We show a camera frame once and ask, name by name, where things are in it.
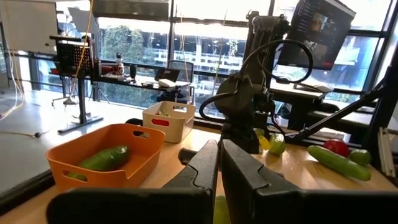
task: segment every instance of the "cable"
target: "cable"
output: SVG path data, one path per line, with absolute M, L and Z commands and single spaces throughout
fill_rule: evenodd
M 8 5 L 7 5 L 6 1 L 4 2 L 4 5 L 5 5 L 5 8 L 6 8 L 6 18 L 7 18 L 7 21 L 9 21 Z M 8 44 L 8 42 L 9 42 L 8 40 L 10 40 L 10 39 L 7 38 L 6 34 L 4 34 L 4 38 L 5 38 L 7 49 L 8 49 L 9 60 L 10 60 L 11 78 L 12 78 L 12 81 L 14 82 L 14 84 L 15 84 L 15 94 L 16 94 L 16 96 L 15 96 L 14 106 L 12 108 L 10 108 L 7 112 L 0 114 L 0 121 L 5 119 L 7 116 L 9 116 L 16 109 L 18 109 L 21 106 L 23 106 L 24 101 L 25 101 L 25 95 L 23 93 L 23 86 L 22 86 L 22 83 L 21 83 L 21 78 L 19 78 L 18 69 L 16 69 L 16 73 L 17 73 L 16 75 L 17 75 L 18 83 L 16 82 L 15 77 L 14 77 L 15 53 L 12 53 L 12 55 L 11 55 L 11 48 L 10 48 L 10 46 Z M 21 98 L 22 99 L 21 99 L 21 103 L 19 103 L 17 105 L 17 103 L 18 103 L 18 91 L 21 94 Z
M 210 103 L 214 103 L 214 102 L 217 101 L 217 100 L 222 100 L 222 99 L 225 99 L 225 98 L 229 98 L 229 97 L 235 95 L 237 92 L 238 92 L 238 91 L 235 90 L 234 93 L 222 93 L 222 94 L 215 95 L 215 96 L 212 96 L 212 97 L 208 98 L 208 99 L 205 100 L 205 101 L 200 105 L 200 107 L 199 107 L 199 114 L 200 114 L 200 116 L 201 116 L 203 119 L 208 120 L 208 121 L 212 121 L 212 122 L 217 122 L 217 123 L 225 123 L 225 122 L 228 122 L 227 119 L 220 119 L 220 118 L 212 118 L 212 117 L 209 117 L 209 116 L 205 115 L 205 113 L 204 113 L 203 111 L 204 111 L 204 109 L 206 108 L 206 106 L 209 105 Z
M 294 44 L 299 46 L 301 49 L 304 50 L 305 54 L 308 57 L 308 71 L 307 74 L 305 74 L 305 76 L 303 78 L 300 78 L 298 80 L 295 81 L 288 81 L 289 83 L 300 83 L 304 80 L 306 80 L 312 73 L 312 68 L 313 68 L 313 59 L 312 59 L 312 54 L 311 51 L 301 42 L 297 41 L 297 40 L 290 40 L 290 39 L 286 39 L 286 40 L 274 40 L 271 41 L 267 44 L 264 44 L 262 46 L 260 46 L 259 48 L 257 48 L 255 51 L 253 51 L 248 57 L 247 59 L 243 62 L 240 73 L 243 74 L 243 70 L 246 68 L 246 66 L 248 65 L 250 59 L 252 57 L 257 57 L 257 63 L 259 64 L 259 66 L 262 68 L 262 70 L 264 71 L 264 73 L 266 74 L 266 76 L 271 76 L 272 78 L 275 78 L 278 81 L 281 82 L 286 82 L 286 80 L 283 80 L 275 75 L 273 75 L 270 71 L 268 71 L 268 69 L 263 66 L 263 64 L 260 62 L 260 58 L 258 57 L 258 53 L 260 53 L 260 51 L 272 47 L 273 45 L 279 45 L 279 44 Z
M 79 60 L 79 65 L 77 67 L 76 70 L 76 74 L 74 75 L 74 81 L 72 82 L 72 87 L 70 90 L 70 94 L 69 97 L 71 97 L 71 93 L 73 93 L 75 91 L 76 88 L 76 82 L 77 82 L 77 76 L 79 74 L 80 68 L 81 68 L 81 64 L 83 63 L 83 59 L 85 57 L 85 50 L 86 50 L 86 44 L 87 44 L 87 39 L 88 39 L 88 31 L 90 29 L 90 24 L 91 24 L 91 14 L 93 13 L 93 6 L 94 6 L 94 0 L 91 0 L 91 4 L 90 4 L 90 12 L 88 13 L 88 23 L 87 23 L 87 29 L 86 29 L 86 35 L 85 35 L 85 41 L 83 44 L 83 50 L 81 51 L 81 55 L 80 55 L 80 60 Z
M 182 17 L 183 15 L 180 12 L 180 18 L 181 18 L 181 25 L 183 23 L 182 21 Z M 184 57 L 184 67 L 185 67 L 185 78 L 187 79 L 187 82 L 189 82 L 189 78 L 188 78 L 188 68 L 187 68 L 187 59 L 185 58 L 185 37 L 183 35 L 183 32 L 181 32 L 180 34 L 180 39 L 182 41 L 182 56 Z M 191 102 L 191 91 L 188 90 L 188 102 Z

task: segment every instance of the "chair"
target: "chair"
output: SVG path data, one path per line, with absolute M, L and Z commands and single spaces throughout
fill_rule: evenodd
M 167 63 L 167 68 L 180 70 L 180 74 L 178 75 L 177 81 L 181 82 L 189 82 L 191 83 L 193 80 L 193 68 L 194 63 L 192 62 L 184 62 L 182 60 L 169 60 Z M 156 98 L 156 101 L 174 101 L 175 97 L 172 93 L 163 93 Z M 195 88 L 193 86 L 189 86 L 189 88 L 183 88 L 177 98 L 177 103 L 185 103 L 195 105 Z

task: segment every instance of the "floor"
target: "floor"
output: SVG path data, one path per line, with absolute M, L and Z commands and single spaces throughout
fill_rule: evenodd
M 124 123 L 129 118 L 142 118 L 142 110 L 139 109 L 87 101 L 86 107 L 89 111 L 93 114 L 100 112 L 106 119 L 61 136 L 57 134 L 57 130 L 66 127 L 72 115 L 78 116 L 78 107 L 69 106 L 64 111 L 63 100 L 60 100 L 53 108 L 51 101 L 54 93 L 45 91 L 26 92 L 25 97 L 23 107 L 0 121 L 0 195 L 48 170 L 45 153 L 52 147 L 107 124 Z M 13 104 L 13 92 L 0 95 L 0 111 L 7 111 Z M 5 133 L 34 134 L 48 130 L 48 133 L 38 139 Z

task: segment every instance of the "desk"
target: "desk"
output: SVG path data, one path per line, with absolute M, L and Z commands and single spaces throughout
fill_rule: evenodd
M 147 90 L 158 90 L 158 91 L 173 91 L 176 88 L 181 88 L 181 87 L 190 85 L 189 82 L 181 82 L 181 81 L 175 82 L 176 86 L 169 87 L 169 88 L 161 87 L 159 85 L 153 85 L 153 86 L 142 85 L 142 83 L 145 83 L 145 82 L 153 82 L 154 81 L 153 77 L 137 77 L 136 83 L 119 81 L 116 78 L 106 78 L 106 77 L 97 77 L 97 78 L 95 78 L 95 81 L 96 82 L 104 82 L 104 83 L 112 83 L 112 84 L 117 84 L 117 85 L 124 85 L 124 86 L 131 86 L 131 87 L 135 87 L 135 88 L 144 88 Z
M 159 163 L 153 173 L 141 185 L 142 188 L 160 188 L 182 169 L 177 155 L 181 147 L 198 151 L 209 139 L 219 139 L 220 135 L 194 129 L 180 144 L 165 144 L 160 152 Z M 268 168 L 283 173 L 285 178 L 303 189 L 345 189 L 345 190 L 397 190 L 387 179 L 371 168 L 372 179 L 360 182 L 318 164 L 308 155 L 305 148 L 287 145 L 281 158 L 264 152 L 254 156 Z M 216 193 L 223 195 L 221 174 L 218 175 Z M 52 187 L 37 197 L 0 217 L 0 223 L 44 224 L 47 204 L 58 194 Z
M 305 118 L 313 109 L 314 101 L 322 100 L 326 96 L 326 93 L 296 90 L 293 84 L 280 84 L 274 80 L 271 81 L 271 91 L 274 93 L 274 100 L 292 105 L 287 127 L 296 131 L 304 128 Z

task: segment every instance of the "whiteboard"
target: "whiteboard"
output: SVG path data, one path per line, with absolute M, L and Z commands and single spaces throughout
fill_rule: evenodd
M 58 35 L 54 2 L 0 0 L 0 15 L 10 50 L 56 54 L 49 38 Z

